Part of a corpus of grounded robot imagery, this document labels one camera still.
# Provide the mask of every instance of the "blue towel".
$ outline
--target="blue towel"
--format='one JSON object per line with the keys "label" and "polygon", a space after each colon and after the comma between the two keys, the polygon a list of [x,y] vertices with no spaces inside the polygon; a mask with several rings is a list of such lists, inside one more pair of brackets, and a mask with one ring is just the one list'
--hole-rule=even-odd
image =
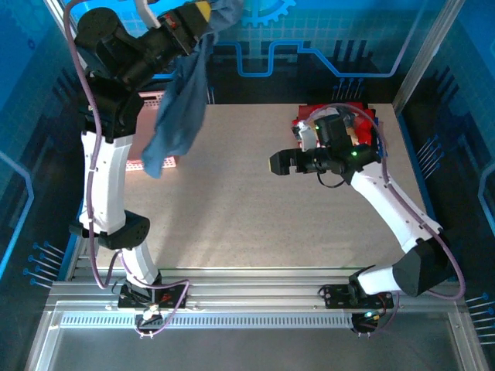
{"label": "blue towel", "polygon": [[166,157],[185,155],[193,145],[207,108],[207,59],[218,32],[241,18],[243,0],[216,0],[211,8],[207,32],[189,56],[176,60],[176,75],[160,104],[155,135],[142,153],[145,171],[153,178],[162,174]]}

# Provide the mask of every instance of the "gear logo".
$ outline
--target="gear logo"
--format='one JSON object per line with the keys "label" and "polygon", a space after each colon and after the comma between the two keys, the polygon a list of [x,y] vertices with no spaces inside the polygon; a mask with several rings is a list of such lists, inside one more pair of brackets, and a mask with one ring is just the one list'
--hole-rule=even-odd
{"label": "gear logo", "polygon": [[270,21],[278,21],[280,15],[287,15],[289,6],[295,5],[295,0],[245,0],[241,23],[243,27],[252,24],[268,26]]}
{"label": "gear logo", "polygon": [[7,11],[28,37],[43,30],[49,15],[43,0],[0,0],[0,11]]}

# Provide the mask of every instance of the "black cable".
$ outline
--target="black cable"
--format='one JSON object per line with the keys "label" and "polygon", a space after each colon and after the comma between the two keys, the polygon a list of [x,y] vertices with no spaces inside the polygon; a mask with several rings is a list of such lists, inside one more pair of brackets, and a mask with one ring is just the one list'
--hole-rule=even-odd
{"label": "black cable", "polygon": [[339,188],[343,183],[345,183],[345,180],[343,180],[342,182],[339,182],[335,185],[327,185],[323,182],[321,174],[322,174],[321,172],[317,172],[316,177],[318,178],[319,184],[321,184],[322,186],[324,186],[326,188],[331,188],[331,189]]}

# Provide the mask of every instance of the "beige table surface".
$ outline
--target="beige table surface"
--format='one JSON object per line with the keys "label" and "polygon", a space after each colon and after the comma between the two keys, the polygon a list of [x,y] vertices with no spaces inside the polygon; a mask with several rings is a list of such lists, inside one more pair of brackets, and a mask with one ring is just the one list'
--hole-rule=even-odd
{"label": "beige table surface", "polygon": [[[424,209],[392,107],[374,108],[390,173]],[[271,155],[296,146],[297,111],[297,104],[210,105],[177,168],[158,180],[127,174],[125,205],[151,220],[148,246],[158,267],[360,267],[402,256],[385,222],[349,186],[326,189],[316,175],[269,172]],[[154,113],[140,120],[153,122]],[[98,265],[110,257],[100,249]]]}

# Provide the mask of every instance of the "red object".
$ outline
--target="red object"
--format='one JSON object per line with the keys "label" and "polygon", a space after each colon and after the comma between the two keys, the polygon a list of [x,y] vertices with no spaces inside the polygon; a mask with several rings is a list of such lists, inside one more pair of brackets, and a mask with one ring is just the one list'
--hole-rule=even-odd
{"label": "red object", "polygon": [[[347,104],[359,108],[364,111],[368,116],[374,119],[374,112],[369,109],[364,109],[364,105],[360,102],[346,102]],[[305,120],[309,115],[318,110],[321,107],[326,106],[326,104],[313,104],[313,105],[303,105],[299,106],[299,113],[297,119],[292,121],[292,126],[296,126],[301,120]],[[373,123],[365,119],[361,115],[357,115],[354,119],[354,131],[356,132],[357,139],[364,145],[372,145],[373,135],[371,131],[373,129]]]}

